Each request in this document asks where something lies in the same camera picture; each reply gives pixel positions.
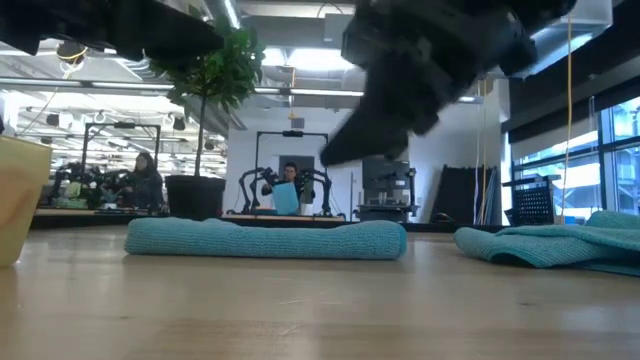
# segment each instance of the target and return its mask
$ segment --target black plant pot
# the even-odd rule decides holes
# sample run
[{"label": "black plant pot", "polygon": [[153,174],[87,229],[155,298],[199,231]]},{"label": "black plant pot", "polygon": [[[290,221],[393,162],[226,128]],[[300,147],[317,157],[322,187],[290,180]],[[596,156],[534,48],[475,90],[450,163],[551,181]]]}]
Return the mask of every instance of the black plant pot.
[{"label": "black plant pot", "polygon": [[222,215],[226,180],[205,176],[167,176],[171,216],[202,221]]}]

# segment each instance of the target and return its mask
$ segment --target black jacket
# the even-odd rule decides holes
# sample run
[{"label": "black jacket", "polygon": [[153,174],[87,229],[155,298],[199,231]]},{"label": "black jacket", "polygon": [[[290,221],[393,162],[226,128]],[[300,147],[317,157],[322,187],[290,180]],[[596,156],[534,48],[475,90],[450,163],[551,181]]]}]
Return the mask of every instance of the black jacket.
[{"label": "black jacket", "polygon": [[159,210],[164,205],[162,196],[162,176],[154,172],[149,176],[141,174],[135,177],[135,206],[140,209]]}]

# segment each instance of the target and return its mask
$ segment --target person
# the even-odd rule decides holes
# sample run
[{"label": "person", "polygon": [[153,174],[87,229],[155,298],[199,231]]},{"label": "person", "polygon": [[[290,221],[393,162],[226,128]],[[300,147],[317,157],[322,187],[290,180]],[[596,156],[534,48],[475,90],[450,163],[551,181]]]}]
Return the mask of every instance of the person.
[{"label": "person", "polygon": [[[296,194],[298,195],[298,199],[300,199],[300,196],[302,195],[302,192],[304,190],[304,183],[301,181],[300,178],[298,178],[298,166],[294,162],[288,162],[284,164],[284,173],[283,173],[282,180],[276,183],[276,185],[286,183],[286,182],[293,182],[296,188]],[[262,196],[267,196],[273,192],[273,189],[271,185],[264,184],[262,186],[261,192],[262,192]],[[315,197],[315,192],[312,190],[311,198],[313,199],[314,197]]]},{"label": "person", "polygon": [[134,185],[126,189],[133,194],[135,207],[149,209],[152,212],[165,209],[162,196],[162,176],[158,172],[155,162],[148,152],[141,152],[136,157],[136,167],[133,170]]}]

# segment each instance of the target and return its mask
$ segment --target folded towel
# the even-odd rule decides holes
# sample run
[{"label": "folded towel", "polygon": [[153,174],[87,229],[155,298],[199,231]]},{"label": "folded towel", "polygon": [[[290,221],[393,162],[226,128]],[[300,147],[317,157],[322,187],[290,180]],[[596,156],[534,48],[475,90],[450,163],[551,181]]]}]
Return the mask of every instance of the folded towel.
[{"label": "folded towel", "polygon": [[278,215],[294,215],[298,212],[300,202],[298,201],[296,187],[292,182],[274,186],[271,197],[273,198],[273,204],[275,205]]},{"label": "folded towel", "polygon": [[523,226],[497,234],[463,228],[454,239],[467,255],[494,263],[640,276],[640,217],[628,214],[600,211],[585,226]]},{"label": "folded towel", "polygon": [[274,229],[217,219],[146,218],[129,224],[125,243],[125,250],[136,255],[371,260],[397,259],[406,248],[406,231],[389,221],[334,229]]}]

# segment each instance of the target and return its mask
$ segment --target black monitor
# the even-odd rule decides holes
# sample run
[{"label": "black monitor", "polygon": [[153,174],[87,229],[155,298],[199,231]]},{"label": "black monitor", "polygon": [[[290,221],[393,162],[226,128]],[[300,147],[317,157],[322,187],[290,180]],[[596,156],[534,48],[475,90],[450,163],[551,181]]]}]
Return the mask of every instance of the black monitor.
[{"label": "black monitor", "polygon": [[362,188],[365,190],[410,190],[409,162],[383,158],[362,160]]}]

